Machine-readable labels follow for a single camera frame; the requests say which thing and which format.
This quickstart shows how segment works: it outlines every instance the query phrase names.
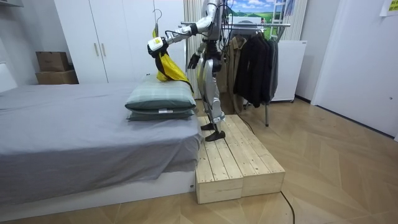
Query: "green pillow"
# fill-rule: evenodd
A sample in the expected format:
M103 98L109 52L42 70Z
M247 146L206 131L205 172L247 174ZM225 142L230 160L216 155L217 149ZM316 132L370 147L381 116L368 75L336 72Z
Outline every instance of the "green pillow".
M127 99L126 108L134 111L158 112L161 109L173 111L196 107L190 86L183 81L161 82L156 75L147 75Z
M145 114L145 113L136 113L134 111L131 112L130 116L127 118L130 121L152 121L158 119L181 119L188 118L195 113L193 110L188 110L184 113L158 113L158 114Z

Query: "white wardrobe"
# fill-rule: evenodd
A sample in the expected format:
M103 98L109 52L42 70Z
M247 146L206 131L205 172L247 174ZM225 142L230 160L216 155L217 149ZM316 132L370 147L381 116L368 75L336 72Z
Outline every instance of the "white wardrobe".
M176 29L184 19L183 1L166 1L172 7L155 2L162 10L160 30ZM147 53L155 26L152 1L55 0L55 5L80 83L138 82L157 71ZM169 49L184 70L183 45Z

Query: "black jacket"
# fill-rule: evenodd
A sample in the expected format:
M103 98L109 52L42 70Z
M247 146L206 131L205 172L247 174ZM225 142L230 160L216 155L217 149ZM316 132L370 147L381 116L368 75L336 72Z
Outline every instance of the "black jacket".
M278 72L279 72L279 49L278 49L278 42L274 40L269 40L268 43L271 46L271 59L269 60L272 62L272 69L271 69L271 76L269 77L269 85L265 86L267 88L267 96L265 103L268 105L271 100L275 96L276 89L278 87Z
M272 47L262 37L252 37L244 45L234 84L238 94L259 107L269 97Z

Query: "black cable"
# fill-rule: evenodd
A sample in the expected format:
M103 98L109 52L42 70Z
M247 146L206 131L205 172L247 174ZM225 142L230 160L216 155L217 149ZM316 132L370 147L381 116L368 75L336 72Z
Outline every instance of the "black cable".
M249 126L249 128L251 129L251 132L253 132L253 134L256 135L256 134L254 133L254 131L253 131L251 125L250 125L247 121L245 121L239 114L238 114L238 116L241 118L241 120L242 120L243 122L245 122L245 123ZM290 201L287 200L287 198L286 198L286 196L285 196L285 194L283 193L282 190L280 191L280 193L281 193L282 196L285 198L286 202L289 204L289 207L290 207L290 209L291 209L291 211L292 211L292 214L293 214L293 224L295 224L295 223L296 223L296 216L295 216L295 213L294 213L293 206L292 206L292 204L290 203Z
M293 206L290 204L289 200L287 200L287 198L286 198L285 194L283 193L283 191L280 191L280 193L285 198L286 202L289 204L289 207L290 207L290 209L292 211L292 214L293 214L293 224L295 224L296 223L296 216L295 216L295 213L294 213Z
M226 2L226 4L221 4L219 7L221 7L221 6L225 6L225 10L227 11L227 13L228 13L228 9L232 12L232 9L228 6L228 2ZM231 17L232 17L231 23L233 23L233 19L234 19L233 14L231 14ZM228 26L228 28L229 28L229 26L230 26L230 24L229 24L229 16L227 15L223 19L224 19L224 26L226 24ZM221 52L223 52L224 54L226 53L225 48L227 46L229 46L229 41L231 40L232 27L233 27L233 25L231 24L231 28L229 29L229 33L228 33L228 38L224 41L223 45L221 45L221 46L223 46L223 49L221 49Z
M225 23L224 24L227 24L228 25L228 28L229 28L229 16L228 16L228 8L231 10L231 17L232 17L232 22L233 22L233 13L232 13L232 7L233 7L233 5L234 5L234 1L232 2L232 5L231 5L231 7L229 7L228 6L228 2L226 2L226 11L227 11L227 16L226 16L226 18L225 18ZM231 33L232 33L232 29L230 29L229 30L229 33L228 33L228 39L226 40L226 46L227 46L227 49L225 50L225 55L226 55L226 57L228 58L228 68L226 68L227 69L227 71L226 71L226 77L227 77L227 83L230 83L229 82L229 66L230 66L230 63L231 63L231 51L230 51L230 48L229 48L229 42L230 42L230 38L231 38ZM230 90L227 90L228 91L228 95L229 95L229 97L231 98L231 101L233 101L233 95L231 94L231 92L230 92Z

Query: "white door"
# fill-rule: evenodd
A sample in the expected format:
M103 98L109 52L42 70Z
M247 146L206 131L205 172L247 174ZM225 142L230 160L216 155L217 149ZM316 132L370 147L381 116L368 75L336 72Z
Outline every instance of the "white door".
M152 39L152 31L155 28L153 2L148 0L124 0L123 6L124 14L126 15L132 60L134 65L137 64L134 67L134 73L141 78L145 77L146 74L156 74L155 59L148 54L147 48L148 41ZM172 26L170 29L174 30L178 24L168 24L168 26Z
M90 4L108 81L110 83L138 81L140 77L133 70L123 1L90 0ZM135 28L140 29L142 26L145 24L136 25Z
M55 0L79 83L107 83L88 0Z

